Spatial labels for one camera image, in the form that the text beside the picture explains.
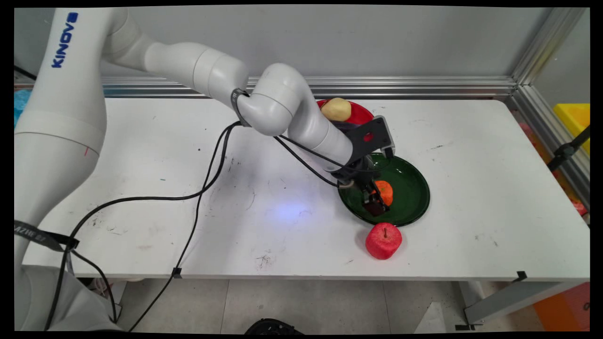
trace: yellow container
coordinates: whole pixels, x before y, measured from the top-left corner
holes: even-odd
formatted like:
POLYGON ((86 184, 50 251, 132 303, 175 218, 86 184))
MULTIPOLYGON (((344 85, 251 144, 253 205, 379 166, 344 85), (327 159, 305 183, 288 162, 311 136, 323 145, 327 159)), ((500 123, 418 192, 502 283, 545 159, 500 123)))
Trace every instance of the yellow container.
MULTIPOLYGON (((553 110, 574 137, 590 125, 590 104, 557 104, 553 110)), ((582 147, 590 155, 590 138, 582 147)))

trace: orange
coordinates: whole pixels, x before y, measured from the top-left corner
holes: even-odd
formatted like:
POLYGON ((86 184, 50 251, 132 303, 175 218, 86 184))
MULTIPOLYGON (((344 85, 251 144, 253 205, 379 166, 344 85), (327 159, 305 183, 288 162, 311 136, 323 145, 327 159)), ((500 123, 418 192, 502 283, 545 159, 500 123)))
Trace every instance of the orange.
POLYGON ((394 202, 394 190, 391 188, 390 183, 384 180, 375 180, 375 185, 379 188, 379 192, 381 193, 381 199, 387 206, 391 206, 394 202))

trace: red apple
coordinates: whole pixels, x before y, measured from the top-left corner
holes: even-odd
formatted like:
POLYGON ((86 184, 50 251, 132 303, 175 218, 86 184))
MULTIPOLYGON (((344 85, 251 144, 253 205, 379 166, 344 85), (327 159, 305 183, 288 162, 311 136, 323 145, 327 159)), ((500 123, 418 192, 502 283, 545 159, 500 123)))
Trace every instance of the red apple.
POLYGON ((367 250, 377 259, 391 258, 402 243, 402 233, 390 223, 379 223, 367 236, 367 250))

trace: yellow potato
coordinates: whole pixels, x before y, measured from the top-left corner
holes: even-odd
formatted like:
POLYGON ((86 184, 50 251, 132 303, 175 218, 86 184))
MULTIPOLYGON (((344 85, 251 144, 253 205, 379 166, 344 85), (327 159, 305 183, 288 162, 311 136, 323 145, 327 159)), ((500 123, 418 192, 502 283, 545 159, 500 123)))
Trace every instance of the yellow potato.
POLYGON ((323 105, 320 111, 329 120, 346 121, 352 115, 352 105, 345 99, 334 98, 323 105))

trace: gray wall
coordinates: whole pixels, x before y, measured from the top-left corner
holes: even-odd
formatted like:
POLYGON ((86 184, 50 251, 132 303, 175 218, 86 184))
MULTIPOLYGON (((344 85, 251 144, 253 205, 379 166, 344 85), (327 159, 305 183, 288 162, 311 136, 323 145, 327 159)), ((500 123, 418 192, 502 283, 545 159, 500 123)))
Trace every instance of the gray wall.
MULTIPOLYGON (((199 42, 244 61, 251 75, 285 62, 303 75, 510 75, 548 8, 398 5, 133 7, 163 43, 199 42)), ((16 8, 14 62, 37 73, 51 8, 16 8)), ((139 72, 102 65, 104 75, 139 72)))
POLYGON ((590 103, 590 9, 549 59, 534 86, 551 107, 590 103))

